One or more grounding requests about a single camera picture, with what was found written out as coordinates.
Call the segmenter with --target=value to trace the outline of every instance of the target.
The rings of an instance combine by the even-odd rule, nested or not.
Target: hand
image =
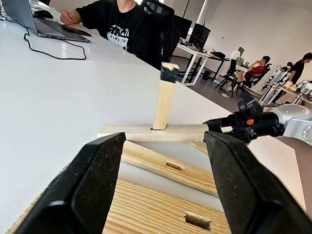
[[[66,25],[73,25],[76,22],[76,16],[69,11],[63,11],[60,15],[60,21]]]

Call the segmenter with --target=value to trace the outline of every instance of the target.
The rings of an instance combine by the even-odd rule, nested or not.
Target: person
[[[99,0],[82,8],[61,13],[66,25],[81,23],[97,29],[110,42],[146,60],[149,48],[149,19],[134,0]]]
[[[312,53],[307,53],[304,55],[304,57],[296,62],[294,66],[291,67],[289,70],[289,73],[291,76],[289,77],[289,81],[292,82],[292,84],[296,84],[297,81],[300,79],[302,72],[304,70],[304,66],[306,63],[309,63],[312,61]],[[284,96],[286,92],[280,92],[273,100],[273,102],[277,102],[282,96]]]
[[[261,60],[257,60],[252,65],[249,66],[249,72],[245,74],[245,80],[249,81],[252,76],[260,75],[265,72],[265,66],[271,60],[269,56],[264,56]]]

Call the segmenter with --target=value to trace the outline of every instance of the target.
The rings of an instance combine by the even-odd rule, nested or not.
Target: laptop keyboard
[[[65,37],[65,35],[55,30],[54,28],[51,28],[45,23],[41,22],[39,19],[34,18],[34,20],[35,20],[36,29],[39,33],[48,34],[51,36]]]

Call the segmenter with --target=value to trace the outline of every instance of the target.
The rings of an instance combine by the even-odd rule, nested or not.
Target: person in red shirt
[[[257,60],[249,67],[249,72],[245,74],[245,80],[249,81],[252,76],[260,75],[265,71],[265,65],[271,60],[269,56],[264,56],[261,60]]]

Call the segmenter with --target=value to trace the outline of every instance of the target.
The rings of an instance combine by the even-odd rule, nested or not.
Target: wooden board
[[[6,232],[7,234],[15,232],[37,199]],[[199,219],[210,220],[212,229],[208,231],[187,223],[186,213]],[[119,179],[103,233],[229,234],[231,232],[224,213],[220,211]]]
[[[121,160],[148,172],[218,197],[213,174],[158,152],[125,141]]]
[[[194,125],[171,125],[167,124],[166,130],[152,130],[149,124],[107,124],[102,127],[98,137],[125,132],[127,140],[130,141],[162,141],[162,142],[201,142],[206,124]]]

